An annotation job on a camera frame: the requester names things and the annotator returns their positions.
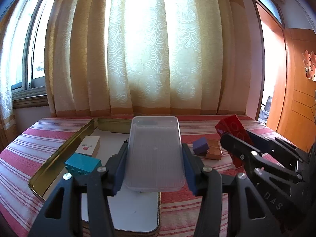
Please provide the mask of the red toy block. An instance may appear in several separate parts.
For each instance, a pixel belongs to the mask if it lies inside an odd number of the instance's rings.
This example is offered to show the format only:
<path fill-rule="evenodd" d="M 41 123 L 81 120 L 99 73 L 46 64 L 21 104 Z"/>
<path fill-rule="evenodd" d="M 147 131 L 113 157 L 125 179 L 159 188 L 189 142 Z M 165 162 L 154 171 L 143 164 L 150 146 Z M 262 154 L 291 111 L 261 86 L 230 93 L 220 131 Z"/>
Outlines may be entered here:
<path fill-rule="evenodd" d="M 233 136 L 245 141 L 248 144 L 253 144 L 250 135 L 238 119 L 236 115 L 231 115 L 221 119 L 216 125 L 215 129 L 220 137 L 226 133 L 230 133 Z M 231 151 L 225 148 L 232 159 L 232 167 L 237 170 L 244 166 L 244 162 L 240 158 L 237 158 Z"/>

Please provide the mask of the copper metal case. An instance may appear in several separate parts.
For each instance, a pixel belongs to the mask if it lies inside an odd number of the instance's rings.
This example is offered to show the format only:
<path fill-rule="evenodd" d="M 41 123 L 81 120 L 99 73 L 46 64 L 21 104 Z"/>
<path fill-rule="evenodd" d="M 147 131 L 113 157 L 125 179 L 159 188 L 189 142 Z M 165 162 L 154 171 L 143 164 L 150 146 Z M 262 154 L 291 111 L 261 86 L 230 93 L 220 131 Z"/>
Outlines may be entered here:
<path fill-rule="evenodd" d="M 223 156 L 222 147 L 219 141 L 207 139 L 207 144 L 209 146 L 205 157 L 212 160 L 221 160 Z"/>

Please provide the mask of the purple small box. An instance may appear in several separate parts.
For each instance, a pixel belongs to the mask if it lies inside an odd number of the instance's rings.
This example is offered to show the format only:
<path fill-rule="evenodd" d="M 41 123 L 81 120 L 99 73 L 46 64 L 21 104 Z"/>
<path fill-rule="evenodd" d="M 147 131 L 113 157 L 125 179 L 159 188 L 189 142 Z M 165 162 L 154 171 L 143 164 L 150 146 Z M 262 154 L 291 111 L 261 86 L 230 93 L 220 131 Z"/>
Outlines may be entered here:
<path fill-rule="evenodd" d="M 200 139 L 193 141 L 192 149 L 196 155 L 205 155 L 209 150 L 207 139 L 205 137 L 201 137 Z"/>

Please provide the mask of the teal toy block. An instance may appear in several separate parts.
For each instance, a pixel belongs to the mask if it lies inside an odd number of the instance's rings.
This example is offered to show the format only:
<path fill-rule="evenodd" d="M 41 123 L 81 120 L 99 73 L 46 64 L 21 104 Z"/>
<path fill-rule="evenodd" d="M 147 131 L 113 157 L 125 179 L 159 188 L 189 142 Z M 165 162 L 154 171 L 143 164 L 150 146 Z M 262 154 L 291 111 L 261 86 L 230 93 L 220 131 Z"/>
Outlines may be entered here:
<path fill-rule="evenodd" d="M 64 162 L 65 168 L 73 176 L 87 175 L 101 166 L 101 161 L 80 153 L 74 153 Z"/>

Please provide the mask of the wooden door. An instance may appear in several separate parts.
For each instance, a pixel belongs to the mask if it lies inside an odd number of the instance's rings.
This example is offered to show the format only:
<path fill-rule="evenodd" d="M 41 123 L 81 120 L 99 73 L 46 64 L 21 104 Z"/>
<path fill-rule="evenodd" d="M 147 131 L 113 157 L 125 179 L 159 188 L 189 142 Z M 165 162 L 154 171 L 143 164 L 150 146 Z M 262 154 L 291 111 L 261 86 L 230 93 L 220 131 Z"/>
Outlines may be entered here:
<path fill-rule="evenodd" d="M 309 151 L 315 141 L 315 82 L 305 75 L 303 53 L 315 53 L 315 33 L 286 28 L 263 3 L 256 4 L 265 49 L 263 92 L 273 97 L 266 125 Z"/>

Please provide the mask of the red striped bedspread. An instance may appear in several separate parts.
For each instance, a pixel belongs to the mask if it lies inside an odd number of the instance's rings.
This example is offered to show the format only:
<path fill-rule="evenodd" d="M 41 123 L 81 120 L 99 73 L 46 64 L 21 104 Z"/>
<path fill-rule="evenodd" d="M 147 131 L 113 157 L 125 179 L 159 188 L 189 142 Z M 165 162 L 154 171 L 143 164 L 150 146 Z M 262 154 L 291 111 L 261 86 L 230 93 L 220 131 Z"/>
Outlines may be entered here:
<path fill-rule="evenodd" d="M 192 148 L 192 142 L 205 136 L 219 140 L 215 125 L 224 116 L 177 116 L 182 141 Z M 261 137 L 285 137 L 248 116 L 238 116 L 246 130 Z M 16 236 L 28 232 L 43 202 L 30 190 L 28 182 L 42 164 L 90 119 L 42 118 L 25 130 L 1 152 L 1 216 Z M 224 150 L 219 161 L 202 159 L 220 173 L 235 176 L 231 158 Z M 194 197 L 187 185 L 179 192 L 162 193 L 161 227 L 158 236 L 193 236 L 201 198 Z M 220 236 L 228 227 L 228 194 L 223 194 Z"/>

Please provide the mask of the white cardboard box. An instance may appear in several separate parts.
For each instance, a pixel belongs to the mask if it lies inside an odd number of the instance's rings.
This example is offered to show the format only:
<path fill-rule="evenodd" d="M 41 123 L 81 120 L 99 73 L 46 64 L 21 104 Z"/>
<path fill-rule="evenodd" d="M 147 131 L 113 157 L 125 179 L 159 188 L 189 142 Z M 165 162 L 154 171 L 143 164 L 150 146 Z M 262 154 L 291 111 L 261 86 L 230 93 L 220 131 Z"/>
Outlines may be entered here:
<path fill-rule="evenodd" d="M 75 153 L 80 153 L 89 157 L 96 157 L 100 147 L 100 137 L 86 135 L 79 144 Z"/>

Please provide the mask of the gold metal tin box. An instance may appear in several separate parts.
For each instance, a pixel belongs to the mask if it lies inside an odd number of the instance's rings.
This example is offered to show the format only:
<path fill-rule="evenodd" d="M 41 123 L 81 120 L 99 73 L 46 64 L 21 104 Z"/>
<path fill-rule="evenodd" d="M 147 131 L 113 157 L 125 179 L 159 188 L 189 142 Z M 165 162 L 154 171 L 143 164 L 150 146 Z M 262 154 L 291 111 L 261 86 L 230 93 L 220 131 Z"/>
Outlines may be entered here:
<path fill-rule="evenodd" d="M 44 200 L 30 236 L 157 236 L 160 193 L 136 193 L 123 185 L 131 122 L 95 118 L 58 148 L 29 181 Z M 86 135 L 102 136 L 101 165 L 75 174 L 65 162 Z"/>

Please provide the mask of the red flower door decoration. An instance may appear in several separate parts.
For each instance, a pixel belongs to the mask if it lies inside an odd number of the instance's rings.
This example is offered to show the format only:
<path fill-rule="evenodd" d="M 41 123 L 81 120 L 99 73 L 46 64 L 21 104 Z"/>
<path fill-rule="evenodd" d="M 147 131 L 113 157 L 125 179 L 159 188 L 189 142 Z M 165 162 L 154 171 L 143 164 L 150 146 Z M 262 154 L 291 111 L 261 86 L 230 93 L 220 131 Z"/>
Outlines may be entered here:
<path fill-rule="evenodd" d="M 308 79 L 311 79 L 312 81 L 316 82 L 316 54 L 312 51 L 309 53 L 307 50 L 303 53 L 304 59 L 304 67 L 305 67 L 305 75 Z"/>

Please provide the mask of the cream patterned curtain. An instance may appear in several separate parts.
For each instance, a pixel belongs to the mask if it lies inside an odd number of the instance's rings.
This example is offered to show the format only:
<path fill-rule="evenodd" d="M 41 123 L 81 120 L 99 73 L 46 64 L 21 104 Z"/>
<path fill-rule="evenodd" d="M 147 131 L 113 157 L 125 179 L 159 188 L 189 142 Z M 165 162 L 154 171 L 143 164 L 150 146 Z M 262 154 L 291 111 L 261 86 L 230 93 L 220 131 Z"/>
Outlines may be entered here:
<path fill-rule="evenodd" d="M 53 116 L 246 113 L 243 0 L 53 0 L 43 37 Z"/>

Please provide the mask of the window frame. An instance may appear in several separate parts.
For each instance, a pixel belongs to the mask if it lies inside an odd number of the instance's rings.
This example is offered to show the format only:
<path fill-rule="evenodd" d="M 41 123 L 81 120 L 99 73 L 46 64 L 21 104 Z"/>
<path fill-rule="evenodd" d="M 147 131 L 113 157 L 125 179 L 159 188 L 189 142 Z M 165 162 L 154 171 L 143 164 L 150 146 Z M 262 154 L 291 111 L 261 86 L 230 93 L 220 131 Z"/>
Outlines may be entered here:
<path fill-rule="evenodd" d="M 5 19 L 1 65 L 15 109 L 48 105 L 44 45 L 54 1 L 16 0 Z"/>

